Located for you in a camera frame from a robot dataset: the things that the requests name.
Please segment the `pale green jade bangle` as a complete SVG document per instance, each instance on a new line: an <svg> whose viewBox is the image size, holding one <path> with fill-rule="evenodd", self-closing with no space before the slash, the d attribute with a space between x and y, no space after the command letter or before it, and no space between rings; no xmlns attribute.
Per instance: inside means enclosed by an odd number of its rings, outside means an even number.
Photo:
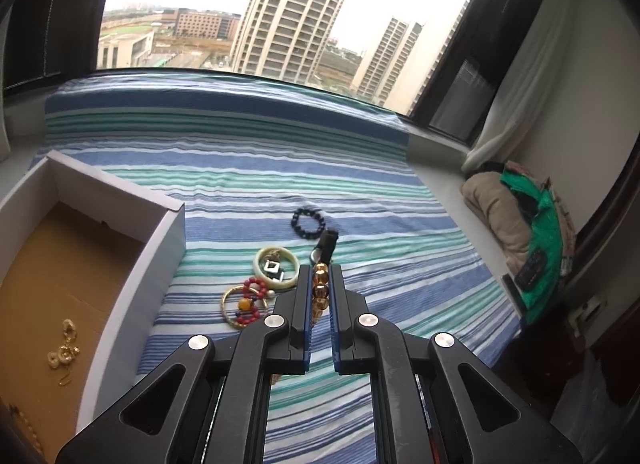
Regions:
<svg viewBox="0 0 640 464"><path fill-rule="evenodd" d="M294 288L299 277L299 259L284 247L264 247L253 261L254 275L274 291Z"/></svg>

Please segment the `gold bangle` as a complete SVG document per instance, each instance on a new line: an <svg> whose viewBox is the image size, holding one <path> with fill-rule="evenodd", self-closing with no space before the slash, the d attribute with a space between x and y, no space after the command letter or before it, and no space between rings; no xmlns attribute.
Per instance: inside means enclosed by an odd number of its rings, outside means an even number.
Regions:
<svg viewBox="0 0 640 464"><path fill-rule="evenodd" d="M254 283L228 288L221 296L220 311L230 327L243 330L268 313L267 292Z"/></svg>

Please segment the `black watch on stand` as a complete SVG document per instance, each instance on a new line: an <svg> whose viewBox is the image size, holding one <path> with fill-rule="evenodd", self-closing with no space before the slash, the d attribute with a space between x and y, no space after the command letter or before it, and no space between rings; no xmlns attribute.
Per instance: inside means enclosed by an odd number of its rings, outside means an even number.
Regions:
<svg viewBox="0 0 640 464"><path fill-rule="evenodd" d="M339 236L340 234L338 233L338 230L334 228L327 228L326 230L322 231L318 243L309 255L309 259L312 265L329 265L335 251Z"/></svg>

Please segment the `striped blue green bedspread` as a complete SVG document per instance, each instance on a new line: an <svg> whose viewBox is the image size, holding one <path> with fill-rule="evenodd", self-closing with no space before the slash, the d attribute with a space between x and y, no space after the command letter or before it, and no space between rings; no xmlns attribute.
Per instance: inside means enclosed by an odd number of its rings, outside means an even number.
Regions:
<svg viewBox="0 0 640 464"><path fill-rule="evenodd" d="M373 314L407 333L454 334L494 364L520 331L502 286L407 161L390 111L245 76L114 71L66 82L44 103L44 149L61 151L186 208L186 251L137 377L193 334L232 334L228 288L256 253L308 262L319 223L334 263Z"/></svg>

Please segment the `green cloth bag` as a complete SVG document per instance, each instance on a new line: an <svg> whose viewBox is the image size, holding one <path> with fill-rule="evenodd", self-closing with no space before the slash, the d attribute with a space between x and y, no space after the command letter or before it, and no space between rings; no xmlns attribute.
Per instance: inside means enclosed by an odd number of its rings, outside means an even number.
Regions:
<svg viewBox="0 0 640 464"><path fill-rule="evenodd" d="M561 278L563 239L558 211L548 184L535 183L522 172L504 169L500 183L524 205L530 238L523 269L515 277L525 307L524 319L534 323L544 311Z"/></svg>

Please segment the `white cardboard box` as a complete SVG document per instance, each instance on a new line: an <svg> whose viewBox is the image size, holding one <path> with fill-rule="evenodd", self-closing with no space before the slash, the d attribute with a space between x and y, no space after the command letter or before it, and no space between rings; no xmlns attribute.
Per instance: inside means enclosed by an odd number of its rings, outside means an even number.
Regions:
<svg viewBox="0 0 640 464"><path fill-rule="evenodd" d="M1 203L1 403L36 459L124 395L186 251L186 208L58 151Z"/></svg>

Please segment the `white right curtain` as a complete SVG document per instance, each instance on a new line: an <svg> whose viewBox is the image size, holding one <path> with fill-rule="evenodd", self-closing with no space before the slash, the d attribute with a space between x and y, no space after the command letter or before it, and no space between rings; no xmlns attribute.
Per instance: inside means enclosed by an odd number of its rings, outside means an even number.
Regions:
<svg viewBox="0 0 640 464"><path fill-rule="evenodd" d="M566 54L574 0L542 0L538 13L466 155L469 174L487 161L506 161L541 115Z"/></svg>

